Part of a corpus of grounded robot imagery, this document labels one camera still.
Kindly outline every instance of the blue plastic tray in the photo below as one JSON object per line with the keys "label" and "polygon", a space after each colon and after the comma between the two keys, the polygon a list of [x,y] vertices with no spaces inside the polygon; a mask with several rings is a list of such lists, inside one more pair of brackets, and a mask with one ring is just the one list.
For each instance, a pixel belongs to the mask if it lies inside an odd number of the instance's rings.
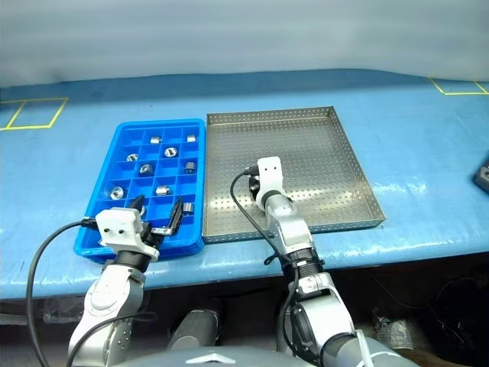
{"label": "blue plastic tray", "polygon": [[[195,135],[195,142],[187,142],[187,135]],[[162,137],[160,144],[150,144],[152,136]],[[178,154],[166,158],[166,148],[174,147]],[[137,161],[126,161],[130,154],[138,154]],[[195,174],[185,174],[185,163],[196,163]],[[139,168],[150,163],[154,174],[141,177]],[[153,226],[166,226],[174,203],[183,198],[184,203],[193,203],[194,213],[184,216],[178,233],[166,237],[160,247],[160,258],[195,254],[203,247],[202,208],[204,174],[206,167],[206,127],[203,120],[167,120],[149,122],[126,122],[116,131],[99,179],[93,189],[86,215],[94,217],[100,211],[115,206],[128,207],[141,194],[144,199],[143,220]],[[157,196],[156,187],[167,185],[169,196]],[[124,198],[112,200],[113,187],[124,189]],[[114,258],[110,248],[99,244],[100,234],[94,229],[81,228],[76,238],[75,253],[93,261],[104,262]]]}

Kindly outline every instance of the perforated metal tray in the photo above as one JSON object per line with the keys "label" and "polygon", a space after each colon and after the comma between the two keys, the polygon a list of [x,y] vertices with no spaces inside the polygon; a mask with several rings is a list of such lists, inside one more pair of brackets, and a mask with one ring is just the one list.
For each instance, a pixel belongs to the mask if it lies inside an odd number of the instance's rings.
{"label": "perforated metal tray", "polygon": [[[229,196],[233,178],[258,158],[279,156],[284,188],[311,232],[377,226],[384,213],[332,107],[207,115],[203,236],[207,243],[259,237]],[[266,228],[266,218],[236,184],[243,207]]]}

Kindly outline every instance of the blue table mat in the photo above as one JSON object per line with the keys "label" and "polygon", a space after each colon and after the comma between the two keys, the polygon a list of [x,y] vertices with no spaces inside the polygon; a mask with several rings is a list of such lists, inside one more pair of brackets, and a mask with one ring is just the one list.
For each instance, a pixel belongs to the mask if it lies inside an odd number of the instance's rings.
{"label": "blue table mat", "polygon": [[[439,83],[452,92],[460,85]],[[466,84],[464,90],[472,88]],[[487,89],[487,83],[481,85]],[[374,229],[315,235],[327,268],[489,248],[489,196],[471,182],[489,147],[488,95],[447,96],[427,78],[364,70],[152,76],[0,92],[2,101],[69,99],[51,128],[0,131],[2,300],[24,297],[37,247],[83,216],[121,121],[205,120],[209,112],[334,106],[387,220]],[[26,105],[18,124],[40,125],[45,115],[41,105]],[[7,122],[0,111],[0,124]],[[76,232],[61,235],[45,251],[36,296],[82,294],[99,276],[100,265],[73,252]],[[279,274],[277,263],[262,264],[270,254],[263,240],[206,245],[196,255],[151,264],[146,285]]]}

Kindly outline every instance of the yellow tape line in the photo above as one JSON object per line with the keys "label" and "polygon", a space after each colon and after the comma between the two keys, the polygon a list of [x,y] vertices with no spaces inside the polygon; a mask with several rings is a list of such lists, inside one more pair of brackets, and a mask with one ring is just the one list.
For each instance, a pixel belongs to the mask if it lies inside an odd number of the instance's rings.
{"label": "yellow tape line", "polygon": [[[53,118],[49,121],[47,125],[26,125],[26,126],[12,126],[15,119],[18,117],[19,113],[21,113],[22,109],[28,102],[52,102],[52,101],[63,101],[61,106],[58,108]],[[36,128],[51,128],[54,125],[54,122],[60,116],[61,111],[63,111],[64,106],[68,103],[67,97],[57,97],[57,98],[34,98],[34,99],[15,99],[11,101],[1,101],[1,104],[9,104],[9,103],[20,103],[21,105],[18,107],[15,114],[8,120],[8,124],[4,128],[0,128],[0,132],[4,130],[25,130],[25,129],[36,129]]]}
{"label": "yellow tape line", "polygon": [[445,96],[489,96],[489,92],[479,82],[472,83],[474,83],[481,90],[480,92],[445,92],[445,90],[443,90],[443,88],[433,78],[428,79],[435,86],[435,88],[437,88],[437,90]]}

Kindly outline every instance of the white cable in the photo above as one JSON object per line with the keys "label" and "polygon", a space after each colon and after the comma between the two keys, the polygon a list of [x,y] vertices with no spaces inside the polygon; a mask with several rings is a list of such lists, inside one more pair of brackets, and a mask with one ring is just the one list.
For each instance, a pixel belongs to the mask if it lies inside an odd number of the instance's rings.
{"label": "white cable", "polygon": [[370,354],[364,332],[361,330],[355,330],[355,332],[357,333],[358,344],[360,345],[361,358],[363,359],[363,367],[374,367],[374,361],[372,361],[372,356]]}

